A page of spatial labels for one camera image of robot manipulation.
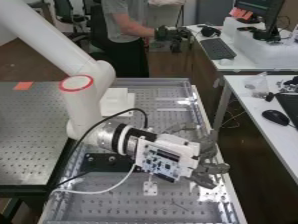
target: cable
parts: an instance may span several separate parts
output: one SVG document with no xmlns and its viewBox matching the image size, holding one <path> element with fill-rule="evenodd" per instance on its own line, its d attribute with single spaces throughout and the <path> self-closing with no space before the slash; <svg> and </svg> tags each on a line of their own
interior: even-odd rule
<svg viewBox="0 0 298 224">
<path fill-rule="evenodd" d="M 184 10 L 184 5 L 182 5 L 181 8 L 180 8 L 180 14 L 178 14 L 177 22 L 176 22 L 176 27 L 178 27 L 180 17 L 181 17 L 181 14 L 182 14 L 182 10 Z"/>
<path fill-rule="evenodd" d="M 145 117 L 145 119 L 144 119 L 144 128 L 145 128 L 145 129 L 148 128 L 148 115 L 146 115 L 146 112 L 145 112 L 142 109 L 140 109 L 140 108 L 132 108 L 132 109 L 128 109 L 128 110 L 125 110 L 125 111 L 122 111 L 122 112 L 120 112 L 120 113 L 112 115 L 110 117 L 106 117 L 105 119 L 102 119 L 100 122 L 97 122 L 97 123 L 96 123 L 96 124 L 87 130 L 85 134 L 81 136 L 80 140 L 77 141 L 76 145 L 73 146 L 73 148 L 72 148 L 72 150 L 71 150 L 71 152 L 69 152 L 69 155 L 68 155 L 68 157 L 67 157 L 67 161 L 69 161 L 69 159 L 71 159 L 71 157 L 72 157 L 72 155 L 73 155 L 73 152 L 76 151 L 79 145 L 81 144 L 81 142 L 83 142 L 83 140 L 85 139 L 85 137 L 88 136 L 88 134 L 93 131 L 93 129 L 94 129 L 98 125 L 101 125 L 104 122 L 106 122 L 108 120 L 110 120 L 112 118 L 114 118 L 114 117 L 120 116 L 121 114 L 125 114 L 125 113 L 128 113 L 128 112 L 130 112 L 130 111 L 138 111 L 138 112 L 141 112 L 141 113 L 144 114 L 144 117 Z M 76 179 L 77 177 L 81 177 L 81 176 L 87 175 L 87 174 L 90 173 L 90 172 L 92 172 L 92 171 L 85 172 L 85 173 L 83 173 L 83 174 L 79 174 L 79 175 L 73 176 L 73 177 L 69 178 L 68 180 L 65 180 L 65 181 L 63 181 L 61 183 L 59 183 L 59 184 L 53 187 L 53 189 L 56 189 L 59 186 L 61 186 L 63 184 L 65 184 L 65 183 L 69 182 L 71 180 Z"/>
<path fill-rule="evenodd" d="M 236 125 L 234 126 L 229 126 L 229 127 L 221 127 L 221 128 L 226 128 L 226 129 L 233 129 L 233 128 L 238 128 L 239 126 L 241 126 L 241 124 L 239 124 L 239 122 L 237 121 L 237 119 L 234 118 L 234 115 L 233 115 L 233 113 L 228 110 L 226 111 L 229 114 L 230 114 L 230 117 L 232 117 L 232 119 L 234 119 L 234 121 L 236 121 Z"/>
<path fill-rule="evenodd" d="M 236 116 L 233 116 L 222 125 L 221 125 L 221 127 L 226 124 L 226 123 L 229 123 L 233 119 L 236 119 L 237 117 L 239 117 L 242 114 L 245 114 L 246 113 L 246 111 L 243 111 L 242 113 L 239 113 L 238 115 L 236 115 Z"/>
<path fill-rule="evenodd" d="M 278 31 L 279 36 L 281 36 L 281 32 L 282 32 L 283 30 L 286 30 L 286 29 L 290 27 L 290 25 L 291 25 L 291 20 L 290 20 L 290 17 L 289 17 L 289 16 L 279 16 L 278 18 L 286 18 L 286 19 L 287 19 L 287 25 Z"/>
<path fill-rule="evenodd" d="M 73 190 L 56 189 L 56 190 L 52 191 L 51 194 L 53 194 L 55 192 L 65 192 L 65 193 L 72 193 L 72 194 L 88 194 L 88 195 L 104 194 L 104 193 L 112 191 L 114 188 L 117 188 L 128 180 L 129 176 L 133 173 L 134 168 L 136 168 L 136 164 L 133 164 L 132 169 L 128 172 L 128 174 L 124 177 L 124 179 L 116 185 L 113 185 L 110 188 L 108 188 L 108 189 L 105 189 L 102 191 L 90 192 L 90 191 L 73 191 Z"/>
</svg>

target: optical breadboard table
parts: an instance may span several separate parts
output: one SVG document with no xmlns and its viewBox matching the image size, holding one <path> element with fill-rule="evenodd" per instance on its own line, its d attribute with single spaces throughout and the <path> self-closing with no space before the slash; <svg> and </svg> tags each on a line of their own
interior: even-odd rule
<svg viewBox="0 0 298 224">
<path fill-rule="evenodd" d="M 136 107 L 149 115 L 149 126 L 162 133 L 170 126 L 196 123 L 204 134 L 210 130 L 197 90 L 186 79 L 118 79 L 113 87 L 128 87 L 136 94 Z M 144 117 L 134 112 L 120 122 L 142 126 Z M 198 130 L 180 131 L 178 136 L 200 140 Z M 61 181 L 79 173 L 84 158 L 92 153 L 110 153 L 100 148 L 81 145 L 76 150 Z M 214 162 L 222 162 L 221 154 Z M 98 191 L 109 188 L 126 175 L 124 172 L 92 172 L 67 188 Z M 57 193 L 47 203 L 40 224 L 128 224 L 128 223 L 241 223 L 245 216 L 229 175 L 218 175 L 214 190 L 194 188 L 182 179 L 172 184 L 156 177 L 158 196 L 144 196 L 142 185 L 149 175 L 133 173 L 125 183 L 101 195 Z"/>
<path fill-rule="evenodd" d="M 57 83 L 13 90 L 0 83 L 0 193 L 35 192 L 47 186 L 64 150 L 68 114 Z"/>
</svg>

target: control board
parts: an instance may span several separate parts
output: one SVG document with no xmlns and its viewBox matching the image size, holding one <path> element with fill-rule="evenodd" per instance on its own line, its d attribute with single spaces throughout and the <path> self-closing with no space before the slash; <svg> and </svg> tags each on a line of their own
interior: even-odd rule
<svg viewBox="0 0 298 224">
<path fill-rule="evenodd" d="M 174 182 L 180 179 L 180 156 L 156 146 L 148 146 L 144 152 L 142 170 L 164 180 Z"/>
</svg>

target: white robotic arm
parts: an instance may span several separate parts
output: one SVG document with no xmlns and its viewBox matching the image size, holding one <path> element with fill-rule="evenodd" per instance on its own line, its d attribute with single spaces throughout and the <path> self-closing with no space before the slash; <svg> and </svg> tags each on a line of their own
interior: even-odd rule
<svg viewBox="0 0 298 224">
<path fill-rule="evenodd" d="M 98 102 L 114 81 L 114 69 L 106 62 L 94 61 L 23 0 L 0 0 L 0 23 L 71 76 L 60 90 L 71 117 L 68 135 L 79 139 L 102 119 Z M 117 122 L 98 126 L 85 143 L 129 155 L 145 172 L 170 182 L 186 177 L 214 188 L 210 171 L 217 174 L 229 170 L 228 166 L 205 163 L 217 153 L 214 141 L 198 144 Z"/>
</svg>

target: power cord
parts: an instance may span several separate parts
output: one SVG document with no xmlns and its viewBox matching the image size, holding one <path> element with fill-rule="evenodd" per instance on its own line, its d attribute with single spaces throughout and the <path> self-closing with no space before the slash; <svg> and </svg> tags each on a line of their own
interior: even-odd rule
<svg viewBox="0 0 298 224">
<path fill-rule="evenodd" d="M 282 32 L 283 30 L 286 30 L 286 29 L 290 27 L 290 25 L 291 25 L 291 19 L 290 19 L 289 16 L 279 16 L 278 18 L 286 18 L 286 19 L 287 19 L 287 25 L 278 31 L 279 36 L 281 36 L 281 32 Z"/>
<path fill-rule="evenodd" d="M 236 120 L 236 118 L 239 117 L 241 115 L 243 115 L 245 113 L 246 113 L 246 111 L 243 111 L 242 113 L 239 113 L 239 114 L 236 115 L 236 116 L 233 116 L 233 114 L 230 113 L 232 118 L 230 118 L 228 121 L 225 121 L 225 123 L 222 124 L 221 127 L 224 127 L 225 124 L 228 124 L 232 120 Z"/>
<path fill-rule="evenodd" d="M 87 130 L 85 134 L 81 136 L 80 140 L 77 141 L 76 145 L 73 146 L 73 148 L 72 148 L 72 150 L 71 150 L 71 152 L 69 152 L 67 161 L 69 161 L 69 159 L 71 159 L 71 157 L 72 157 L 72 155 L 73 155 L 73 152 L 76 151 L 79 145 L 81 144 L 81 142 L 83 142 L 83 140 L 85 139 L 85 137 L 88 136 L 88 134 L 94 130 L 94 128 L 98 127 L 98 126 L 100 126 L 104 122 L 106 122 L 108 120 L 113 119 L 114 117 L 118 117 L 120 115 L 122 115 L 122 114 L 125 114 L 125 113 L 128 113 L 128 112 L 130 112 L 130 111 L 138 111 L 138 112 L 141 112 L 141 113 L 144 114 L 144 118 L 145 118 L 145 119 L 144 119 L 144 129 L 148 128 L 148 115 L 146 115 L 146 112 L 145 112 L 142 109 L 140 109 L 140 108 L 132 108 L 132 109 L 128 109 L 128 110 L 125 110 L 125 111 L 122 111 L 122 112 L 120 112 L 120 113 L 117 113 L 117 114 L 114 114 L 114 115 L 106 117 L 105 119 L 102 119 L 100 122 L 97 122 L 97 123 L 96 123 L 96 124 Z M 81 173 L 81 174 L 73 176 L 72 178 L 69 178 L 69 179 L 67 179 L 65 181 L 63 181 L 61 183 L 59 183 L 52 189 L 56 189 L 57 187 L 60 187 L 61 185 L 64 185 L 64 184 L 68 183 L 69 181 L 75 180 L 75 179 L 79 178 L 79 177 L 85 176 L 85 175 L 87 175 L 88 173 L 90 173 L 90 172 L 92 172 L 92 171 L 89 171 L 89 172 L 84 172 L 84 173 Z"/>
<path fill-rule="evenodd" d="M 72 193 L 72 194 L 87 194 L 87 195 L 104 194 L 104 193 L 112 191 L 113 189 L 116 189 L 128 180 L 129 176 L 133 173 L 134 168 L 136 168 L 136 164 L 133 164 L 132 169 L 128 172 L 126 176 L 122 178 L 122 180 L 105 190 L 92 192 L 92 191 L 73 191 L 73 190 L 65 190 L 65 189 L 56 189 L 52 191 L 51 194 L 53 194 L 55 192 L 65 192 L 65 193 Z"/>
</svg>

